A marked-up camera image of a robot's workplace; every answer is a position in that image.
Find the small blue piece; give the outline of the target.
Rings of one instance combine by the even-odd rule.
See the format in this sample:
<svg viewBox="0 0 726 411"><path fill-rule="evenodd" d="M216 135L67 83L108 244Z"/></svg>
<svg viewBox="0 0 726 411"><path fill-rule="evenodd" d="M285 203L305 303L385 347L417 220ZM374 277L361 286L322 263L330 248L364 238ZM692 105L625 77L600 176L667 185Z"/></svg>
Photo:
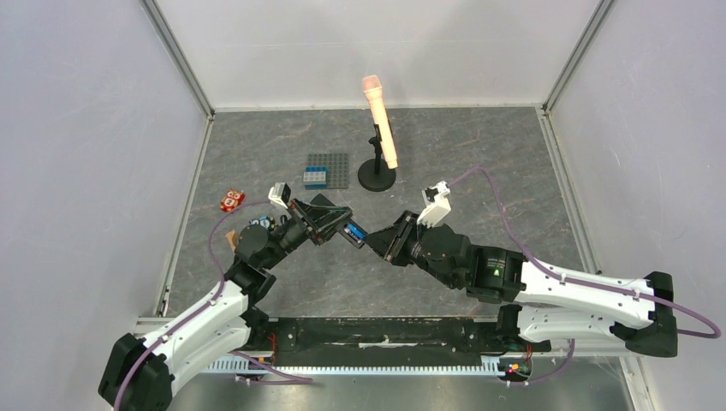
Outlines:
<svg viewBox="0 0 726 411"><path fill-rule="evenodd" d="M361 231L357 226L349 223L345 227L346 232L354 238L357 242L362 242L366 234Z"/></svg>

